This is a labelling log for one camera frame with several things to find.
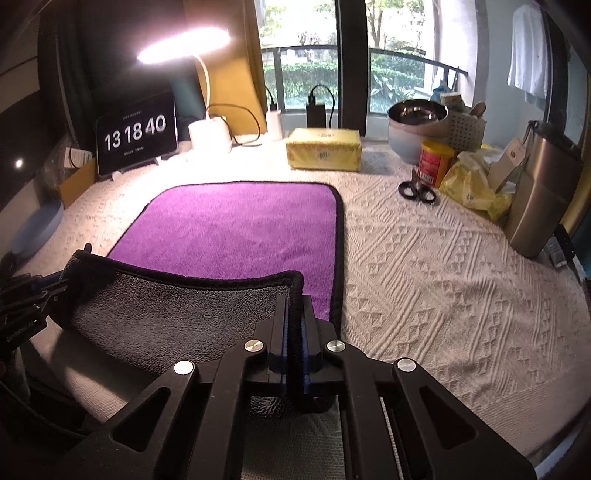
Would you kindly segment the purple and grey towel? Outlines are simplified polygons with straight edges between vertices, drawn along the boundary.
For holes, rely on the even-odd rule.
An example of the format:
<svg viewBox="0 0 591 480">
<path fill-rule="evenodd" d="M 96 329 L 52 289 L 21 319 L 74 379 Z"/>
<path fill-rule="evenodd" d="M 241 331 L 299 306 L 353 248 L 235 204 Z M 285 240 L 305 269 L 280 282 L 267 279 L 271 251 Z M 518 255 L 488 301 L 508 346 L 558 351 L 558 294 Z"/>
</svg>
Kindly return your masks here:
<svg viewBox="0 0 591 480">
<path fill-rule="evenodd" d="M 281 295 L 339 326 L 342 197 L 324 183 L 181 185 L 156 196 L 106 256 L 77 251 L 52 320 L 118 363 L 159 375 L 252 339 Z"/>
</svg>

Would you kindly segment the blue plastic plate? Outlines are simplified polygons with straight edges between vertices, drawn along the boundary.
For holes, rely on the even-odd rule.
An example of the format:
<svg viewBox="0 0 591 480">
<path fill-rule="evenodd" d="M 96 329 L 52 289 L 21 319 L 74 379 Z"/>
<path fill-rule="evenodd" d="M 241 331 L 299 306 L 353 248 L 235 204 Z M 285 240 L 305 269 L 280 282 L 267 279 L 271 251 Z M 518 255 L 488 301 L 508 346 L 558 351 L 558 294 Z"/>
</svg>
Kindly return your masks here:
<svg viewBox="0 0 591 480">
<path fill-rule="evenodd" d="M 34 256 L 57 230 L 64 212 L 60 200 L 52 200 L 41 206 L 21 226 L 13 240 L 10 251 L 18 260 Z"/>
</svg>

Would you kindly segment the white textured tablecloth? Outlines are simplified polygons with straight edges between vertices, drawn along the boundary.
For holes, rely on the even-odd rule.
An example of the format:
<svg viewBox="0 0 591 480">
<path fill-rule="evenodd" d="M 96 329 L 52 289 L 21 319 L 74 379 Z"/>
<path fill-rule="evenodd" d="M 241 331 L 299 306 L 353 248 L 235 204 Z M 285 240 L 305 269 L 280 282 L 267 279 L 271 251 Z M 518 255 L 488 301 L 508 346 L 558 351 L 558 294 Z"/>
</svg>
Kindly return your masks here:
<svg viewBox="0 0 591 480">
<path fill-rule="evenodd" d="M 106 256 L 143 209 L 181 185 L 324 183 L 345 209 L 342 323 L 327 343 L 335 397 L 298 392 L 301 297 L 290 296 L 294 390 L 270 391 L 273 317 L 205 363 L 124 366 L 51 316 L 27 340 L 60 387 L 30 401 L 1 385 L 3 477 L 49 479 L 586 479 L 589 283 L 517 253 L 456 203 L 406 200 L 389 147 L 360 172 L 296 170 L 280 142 L 192 149 L 93 184 L 1 287 Z"/>
</svg>

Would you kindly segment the yellow cardboard box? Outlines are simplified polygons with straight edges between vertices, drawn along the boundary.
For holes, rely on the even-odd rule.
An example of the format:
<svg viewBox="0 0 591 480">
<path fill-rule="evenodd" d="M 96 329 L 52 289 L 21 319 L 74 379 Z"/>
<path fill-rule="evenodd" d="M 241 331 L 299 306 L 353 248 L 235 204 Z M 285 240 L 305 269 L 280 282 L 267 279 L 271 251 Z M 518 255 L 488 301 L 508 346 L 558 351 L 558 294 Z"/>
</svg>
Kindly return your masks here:
<svg viewBox="0 0 591 480">
<path fill-rule="evenodd" d="M 91 159 L 64 180 L 57 188 L 64 209 L 70 208 L 95 183 L 96 178 L 96 160 Z"/>
</svg>

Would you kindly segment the white tablet stand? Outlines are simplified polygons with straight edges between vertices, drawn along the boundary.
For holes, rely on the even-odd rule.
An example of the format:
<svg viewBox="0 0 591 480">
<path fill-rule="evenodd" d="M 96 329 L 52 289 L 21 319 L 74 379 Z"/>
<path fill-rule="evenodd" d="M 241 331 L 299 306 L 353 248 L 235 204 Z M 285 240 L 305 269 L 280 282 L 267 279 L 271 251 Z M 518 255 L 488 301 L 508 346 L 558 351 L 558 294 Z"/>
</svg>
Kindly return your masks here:
<svg viewBox="0 0 591 480">
<path fill-rule="evenodd" d="M 141 169 L 141 168 L 144 168 L 144 167 L 148 167 L 148 166 L 151 166 L 151 165 L 159 166 L 161 162 L 162 162 L 162 157 L 161 156 L 157 156 L 157 157 L 155 157 L 153 159 L 150 159 L 150 160 L 146 160 L 146 161 L 143 161 L 143 162 L 140 162 L 140 163 L 137 163 L 137 164 L 133 164 L 133 165 L 130 165 L 130 166 L 127 166 L 127 167 L 123 167 L 123 168 L 121 168 L 119 170 L 116 170 L 116 171 L 112 172 L 110 174 L 110 180 L 113 181 L 113 182 L 116 182 L 122 175 L 124 175 L 126 173 L 129 173 L 129 172 L 132 172 L 134 170 L 138 170 L 138 169 Z"/>
</svg>

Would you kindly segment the black tablet clock display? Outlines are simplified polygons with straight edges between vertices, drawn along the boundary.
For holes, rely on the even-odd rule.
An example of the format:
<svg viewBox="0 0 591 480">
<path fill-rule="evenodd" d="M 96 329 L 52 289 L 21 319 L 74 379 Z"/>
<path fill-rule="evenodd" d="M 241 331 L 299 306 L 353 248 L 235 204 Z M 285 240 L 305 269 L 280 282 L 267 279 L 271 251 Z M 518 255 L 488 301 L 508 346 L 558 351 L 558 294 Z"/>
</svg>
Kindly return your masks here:
<svg viewBox="0 0 591 480">
<path fill-rule="evenodd" d="M 111 112 L 96 121 L 96 162 L 100 178 L 176 152 L 176 107 L 165 91 Z"/>
</svg>

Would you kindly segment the yellow tissue pack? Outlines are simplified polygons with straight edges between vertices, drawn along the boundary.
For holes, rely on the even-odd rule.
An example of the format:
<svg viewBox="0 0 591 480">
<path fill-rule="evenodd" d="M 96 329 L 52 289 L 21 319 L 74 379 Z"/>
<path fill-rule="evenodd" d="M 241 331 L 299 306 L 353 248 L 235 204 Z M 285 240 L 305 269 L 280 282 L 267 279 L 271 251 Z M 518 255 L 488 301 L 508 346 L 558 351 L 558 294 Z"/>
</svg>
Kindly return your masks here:
<svg viewBox="0 0 591 480">
<path fill-rule="evenodd" d="M 360 132 L 349 129 L 297 128 L 286 142 L 287 163 L 298 170 L 360 172 Z"/>
</svg>

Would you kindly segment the white charger adapter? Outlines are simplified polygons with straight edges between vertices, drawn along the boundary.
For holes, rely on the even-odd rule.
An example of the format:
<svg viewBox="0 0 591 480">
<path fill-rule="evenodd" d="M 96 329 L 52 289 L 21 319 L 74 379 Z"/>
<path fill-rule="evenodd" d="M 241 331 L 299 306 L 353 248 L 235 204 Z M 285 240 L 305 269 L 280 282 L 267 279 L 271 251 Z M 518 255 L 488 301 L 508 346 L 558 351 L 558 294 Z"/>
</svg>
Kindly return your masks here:
<svg viewBox="0 0 591 480">
<path fill-rule="evenodd" d="M 266 111 L 266 138 L 269 140 L 283 139 L 283 119 L 279 109 Z"/>
</svg>

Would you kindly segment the yellow plastic bag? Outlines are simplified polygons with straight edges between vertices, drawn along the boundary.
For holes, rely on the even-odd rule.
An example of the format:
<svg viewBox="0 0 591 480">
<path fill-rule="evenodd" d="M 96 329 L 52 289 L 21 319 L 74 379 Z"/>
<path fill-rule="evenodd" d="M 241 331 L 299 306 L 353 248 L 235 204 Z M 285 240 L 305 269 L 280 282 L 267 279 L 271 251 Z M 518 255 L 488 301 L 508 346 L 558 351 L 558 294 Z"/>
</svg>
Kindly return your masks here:
<svg viewBox="0 0 591 480">
<path fill-rule="evenodd" d="M 499 224 L 508 214 L 516 187 L 508 183 L 496 192 L 489 184 L 489 169 L 482 155 L 461 152 L 444 176 L 439 191 L 463 207 Z"/>
</svg>

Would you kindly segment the white desk lamp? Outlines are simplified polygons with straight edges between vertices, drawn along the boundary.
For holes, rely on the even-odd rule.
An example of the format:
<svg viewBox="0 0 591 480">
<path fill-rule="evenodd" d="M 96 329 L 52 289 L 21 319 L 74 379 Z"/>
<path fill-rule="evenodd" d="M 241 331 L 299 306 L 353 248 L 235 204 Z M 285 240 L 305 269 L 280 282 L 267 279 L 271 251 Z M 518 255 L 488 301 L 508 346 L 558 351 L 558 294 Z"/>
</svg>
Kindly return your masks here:
<svg viewBox="0 0 591 480">
<path fill-rule="evenodd" d="M 176 106 L 180 151 L 190 149 L 189 126 L 204 121 L 211 103 L 211 79 L 204 55 L 225 48 L 229 42 L 228 30 L 199 26 L 157 40 L 136 56 L 141 64 L 161 66 L 165 72 Z"/>
</svg>

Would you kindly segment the black power bank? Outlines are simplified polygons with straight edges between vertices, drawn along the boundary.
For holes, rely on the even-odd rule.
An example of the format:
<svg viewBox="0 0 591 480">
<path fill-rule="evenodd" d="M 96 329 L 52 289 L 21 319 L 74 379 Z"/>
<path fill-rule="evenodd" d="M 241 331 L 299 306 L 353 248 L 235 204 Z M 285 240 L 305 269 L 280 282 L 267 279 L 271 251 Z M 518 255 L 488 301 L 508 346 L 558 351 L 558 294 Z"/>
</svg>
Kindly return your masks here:
<svg viewBox="0 0 591 480">
<path fill-rule="evenodd" d="M 325 129 L 325 105 L 317 102 L 315 94 L 308 95 L 305 114 L 308 128 Z"/>
</svg>

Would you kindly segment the stainless steel bowl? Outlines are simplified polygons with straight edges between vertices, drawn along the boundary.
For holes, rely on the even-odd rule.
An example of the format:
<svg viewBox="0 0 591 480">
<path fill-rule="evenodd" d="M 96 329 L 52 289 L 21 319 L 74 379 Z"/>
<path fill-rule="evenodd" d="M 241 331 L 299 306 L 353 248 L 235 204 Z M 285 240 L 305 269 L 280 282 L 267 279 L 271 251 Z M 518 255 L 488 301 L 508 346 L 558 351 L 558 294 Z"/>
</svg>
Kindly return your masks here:
<svg viewBox="0 0 591 480">
<path fill-rule="evenodd" d="M 409 99 L 394 104 L 388 111 L 391 120 L 404 125 L 419 126 L 444 121 L 448 108 L 436 101 Z"/>
</svg>

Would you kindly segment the dark green curtain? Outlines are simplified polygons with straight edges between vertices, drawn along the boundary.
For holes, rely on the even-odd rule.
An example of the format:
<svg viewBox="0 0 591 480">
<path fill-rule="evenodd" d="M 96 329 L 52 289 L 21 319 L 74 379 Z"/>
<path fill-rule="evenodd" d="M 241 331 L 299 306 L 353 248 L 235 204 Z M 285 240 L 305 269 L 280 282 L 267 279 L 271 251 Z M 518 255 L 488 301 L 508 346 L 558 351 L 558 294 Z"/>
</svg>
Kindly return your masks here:
<svg viewBox="0 0 591 480">
<path fill-rule="evenodd" d="M 54 104 L 75 143 L 94 149 L 98 118 L 171 91 L 161 66 L 136 56 L 186 27 L 180 1 L 53 1 L 43 10 L 39 80 L 58 90 Z"/>
</svg>

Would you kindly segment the stainless steel thermos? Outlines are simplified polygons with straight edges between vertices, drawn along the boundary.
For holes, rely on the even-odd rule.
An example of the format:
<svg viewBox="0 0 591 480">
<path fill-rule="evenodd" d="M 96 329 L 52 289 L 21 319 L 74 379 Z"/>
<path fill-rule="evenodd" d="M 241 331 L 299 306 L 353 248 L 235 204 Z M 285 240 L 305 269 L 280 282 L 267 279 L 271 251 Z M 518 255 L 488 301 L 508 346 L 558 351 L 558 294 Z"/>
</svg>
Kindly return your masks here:
<svg viewBox="0 0 591 480">
<path fill-rule="evenodd" d="M 579 183 L 581 149 L 547 122 L 531 121 L 526 155 L 504 226 L 510 246 L 536 257 L 562 220 Z"/>
</svg>

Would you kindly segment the hanging white shirt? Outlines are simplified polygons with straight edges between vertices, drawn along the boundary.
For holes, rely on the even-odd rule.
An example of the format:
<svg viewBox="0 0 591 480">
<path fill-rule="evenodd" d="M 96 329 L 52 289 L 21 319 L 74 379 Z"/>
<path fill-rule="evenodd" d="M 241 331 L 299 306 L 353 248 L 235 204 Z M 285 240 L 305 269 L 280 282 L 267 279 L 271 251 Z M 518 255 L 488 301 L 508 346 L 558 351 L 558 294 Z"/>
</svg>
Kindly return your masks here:
<svg viewBox="0 0 591 480">
<path fill-rule="evenodd" d="M 541 10 L 522 5 L 512 18 L 510 87 L 524 93 L 525 101 L 543 110 L 548 88 L 548 48 Z"/>
</svg>

